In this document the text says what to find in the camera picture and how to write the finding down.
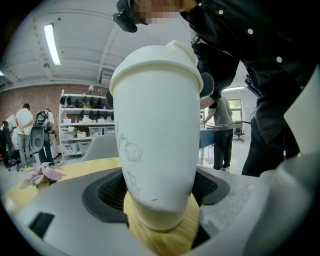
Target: gray t-shirt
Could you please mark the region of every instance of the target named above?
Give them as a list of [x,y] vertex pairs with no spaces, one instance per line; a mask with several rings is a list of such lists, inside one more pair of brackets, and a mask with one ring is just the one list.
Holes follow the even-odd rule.
[[214,123],[216,125],[226,125],[226,126],[216,126],[215,131],[226,131],[234,128],[234,125],[232,120],[232,111],[229,106],[229,102],[225,97],[221,97],[218,104],[214,103],[211,106],[209,106],[209,113],[214,112],[213,118]]

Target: cup lid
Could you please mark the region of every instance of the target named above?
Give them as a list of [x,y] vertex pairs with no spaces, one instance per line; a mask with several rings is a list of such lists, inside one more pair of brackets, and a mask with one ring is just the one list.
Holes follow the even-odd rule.
[[193,49],[177,40],[169,42],[166,46],[152,45],[142,47],[130,53],[115,69],[110,81],[110,93],[113,96],[117,80],[121,75],[131,69],[151,64],[169,64],[188,70],[196,76],[200,93],[204,82],[197,68],[197,62]]

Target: blue table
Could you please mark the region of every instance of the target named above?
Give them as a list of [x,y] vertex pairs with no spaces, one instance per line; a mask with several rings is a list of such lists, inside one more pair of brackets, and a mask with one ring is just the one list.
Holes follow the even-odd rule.
[[215,130],[200,129],[199,149],[201,150],[201,159],[204,159],[204,148],[215,144]]

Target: brick wall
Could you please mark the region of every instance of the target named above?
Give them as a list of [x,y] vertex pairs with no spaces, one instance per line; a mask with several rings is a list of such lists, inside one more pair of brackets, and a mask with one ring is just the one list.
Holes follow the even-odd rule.
[[[51,84],[41,86],[31,86],[0,92],[0,122],[6,120],[11,115],[16,115],[19,109],[25,103],[30,105],[30,111],[33,115],[41,110],[50,109],[54,117],[54,131],[57,141],[59,141],[59,105],[61,92],[65,94],[88,94],[89,86],[73,84]],[[95,86],[92,95],[100,95],[98,88]]]

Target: white wall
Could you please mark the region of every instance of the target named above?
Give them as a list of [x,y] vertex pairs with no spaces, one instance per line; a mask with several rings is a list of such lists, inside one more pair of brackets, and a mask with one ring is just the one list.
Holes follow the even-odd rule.
[[[249,117],[254,111],[257,104],[257,97],[249,90],[244,89],[243,91],[225,91],[222,92],[222,95],[228,100],[241,99],[241,108],[242,108],[242,120],[250,122]],[[243,124],[243,129],[245,130],[244,139],[251,139],[251,125],[248,123]]]

